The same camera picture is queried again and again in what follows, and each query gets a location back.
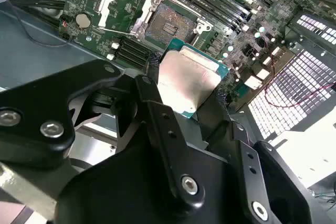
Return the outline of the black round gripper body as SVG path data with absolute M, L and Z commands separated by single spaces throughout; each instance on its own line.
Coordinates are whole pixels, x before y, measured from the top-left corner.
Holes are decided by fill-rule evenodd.
M 55 223 L 246 223 L 228 162 L 189 147 L 168 106 L 143 115 L 123 151 L 65 187 Z

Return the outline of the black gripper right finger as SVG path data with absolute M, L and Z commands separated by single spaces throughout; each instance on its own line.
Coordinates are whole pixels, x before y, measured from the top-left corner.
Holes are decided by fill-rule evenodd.
M 227 162 L 229 223 L 324 223 L 324 211 L 269 143 L 250 143 L 215 89 L 197 110 L 206 148 Z

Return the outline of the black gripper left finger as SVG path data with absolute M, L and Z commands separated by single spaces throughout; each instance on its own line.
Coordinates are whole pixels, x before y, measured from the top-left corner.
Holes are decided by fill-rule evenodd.
M 75 129 L 107 111 L 117 118 L 123 151 L 144 122 L 145 105 L 164 105 L 158 77 L 157 63 L 130 77 L 104 60 L 93 60 L 2 92 L 1 160 L 56 168 L 68 156 Z

